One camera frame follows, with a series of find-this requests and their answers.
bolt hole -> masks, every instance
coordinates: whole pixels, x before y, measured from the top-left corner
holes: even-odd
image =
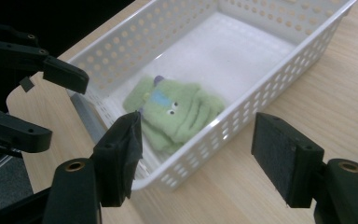
[[[74,171],[78,171],[78,170],[81,170],[83,169],[83,167],[85,166],[86,164],[82,161],[75,161],[69,165],[66,166],[65,170],[67,172],[74,172]]]
[[[358,173],[358,165],[348,162],[348,161],[342,161],[338,164],[341,169],[346,170],[351,173]]]

plush toy mouth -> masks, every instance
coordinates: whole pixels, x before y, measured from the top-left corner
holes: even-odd
[[[186,142],[197,134],[206,124],[213,119],[212,108],[208,105],[208,96],[203,91],[198,91],[191,100],[186,118],[172,136],[173,141]]]

green monster plush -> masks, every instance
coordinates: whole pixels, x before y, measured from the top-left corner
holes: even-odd
[[[151,147],[173,153],[224,110],[223,102],[199,84],[144,77],[123,104],[142,114],[142,130]]]

wooden table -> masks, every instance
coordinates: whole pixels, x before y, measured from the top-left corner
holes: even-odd
[[[148,1],[138,0],[66,51],[68,60]],[[51,129],[50,150],[25,154],[34,192],[48,188],[55,168],[88,157],[93,143],[66,91],[41,78],[7,98],[12,115]],[[265,112],[285,119],[325,149],[324,161],[358,162],[358,2],[343,19],[322,59]],[[103,223],[313,223],[313,209],[292,209],[251,155],[254,124],[243,129],[175,192],[134,191]]]

white plastic basket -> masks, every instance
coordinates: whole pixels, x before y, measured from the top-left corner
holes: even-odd
[[[173,155],[144,142],[132,189],[173,190],[324,53],[355,0],[156,0],[70,63],[107,127],[139,79],[198,82],[226,109]]]

